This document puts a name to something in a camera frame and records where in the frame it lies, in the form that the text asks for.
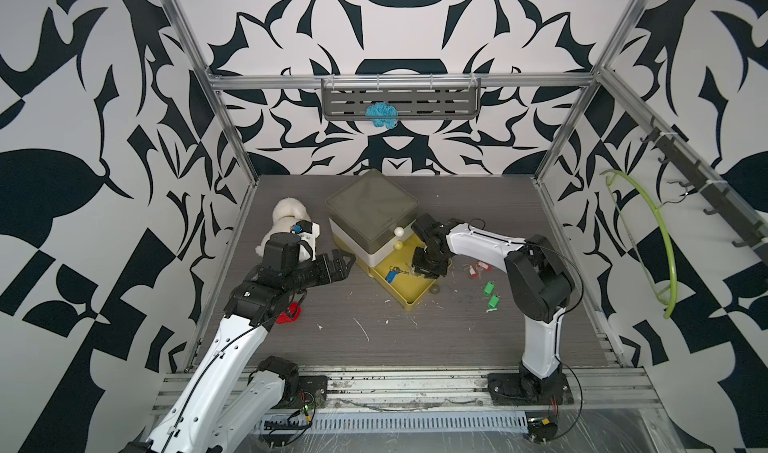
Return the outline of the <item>yellow bottom drawer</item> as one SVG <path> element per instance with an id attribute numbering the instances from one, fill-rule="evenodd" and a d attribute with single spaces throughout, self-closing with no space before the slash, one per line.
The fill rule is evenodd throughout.
<path id="1" fill-rule="evenodd" d="M 401 242 L 403 243 L 401 250 L 395 250 L 393 246 L 383 248 L 382 256 L 364 255 L 362 259 L 356 261 L 356 264 L 406 311 L 411 311 L 429 293 L 430 287 L 435 284 L 435 279 L 418 275 L 412 269 L 414 250 L 416 247 L 423 247 L 423 242 L 415 234 Z M 385 281 L 385 276 L 393 266 L 401 268 L 404 274 L 398 275 L 389 284 Z"/>

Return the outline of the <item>key with red tag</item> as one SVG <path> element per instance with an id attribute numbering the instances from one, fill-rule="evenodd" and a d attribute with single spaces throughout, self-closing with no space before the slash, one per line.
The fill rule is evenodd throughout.
<path id="1" fill-rule="evenodd" d="M 479 277 L 479 272 L 474 265 L 466 264 L 464 266 L 464 271 L 472 279 L 477 279 Z"/>
<path id="2" fill-rule="evenodd" d="M 478 269 L 486 271 L 486 272 L 490 272 L 492 270 L 492 266 L 489 265 L 486 262 L 483 262 L 483 261 L 477 261 L 476 262 L 476 266 L 477 266 Z"/>

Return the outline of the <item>grey-yellow mini drawer cabinet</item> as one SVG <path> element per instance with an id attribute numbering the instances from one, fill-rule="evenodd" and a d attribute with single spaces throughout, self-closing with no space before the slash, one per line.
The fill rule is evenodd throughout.
<path id="1" fill-rule="evenodd" d="M 369 170 L 325 201 L 332 235 L 337 244 L 358 259 L 380 257 L 383 248 L 412 234 L 419 200 L 377 170 Z M 403 237 L 394 230 L 402 227 Z"/>

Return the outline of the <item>key with green tag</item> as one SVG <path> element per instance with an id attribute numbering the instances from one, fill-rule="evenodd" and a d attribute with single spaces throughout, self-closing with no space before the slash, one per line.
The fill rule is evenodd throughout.
<path id="1" fill-rule="evenodd" d="M 495 283 L 494 282 L 487 282 L 485 287 L 484 287 L 484 289 L 483 289 L 483 294 L 486 297 L 490 297 L 493 294 L 494 289 L 495 289 Z"/>
<path id="2" fill-rule="evenodd" d="M 498 309 L 499 302 L 500 298 L 497 295 L 492 295 L 488 301 L 486 312 L 496 311 Z"/>

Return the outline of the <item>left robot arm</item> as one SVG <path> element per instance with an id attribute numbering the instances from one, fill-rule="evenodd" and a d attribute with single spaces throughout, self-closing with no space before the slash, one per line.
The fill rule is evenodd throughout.
<path id="1" fill-rule="evenodd" d="M 299 399 L 296 364 L 271 356 L 230 396 L 250 358 L 300 294 L 348 278 L 356 257 L 318 254 L 295 232 L 275 233 L 262 261 L 231 293 L 200 367 L 169 413 L 127 452 L 232 452 L 274 407 Z"/>

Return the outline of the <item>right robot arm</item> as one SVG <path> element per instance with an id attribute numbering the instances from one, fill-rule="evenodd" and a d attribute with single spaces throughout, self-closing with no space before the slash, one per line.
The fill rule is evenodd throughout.
<path id="1" fill-rule="evenodd" d="M 419 216 L 412 230 L 424 243 L 412 258 L 413 270 L 421 276 L 446 276 L 450 260 L 457 255 L 507 274 L 514 303 L 525 319 L 525 346 L 516 373 L 488 375 L 492 401 L 562 404 L 569 386 L 560 358 L 560 339 L 576 285 L 550 241 L 541 235 L 507 237 L 456 219 L 439 222 L 429 214 Z"/>

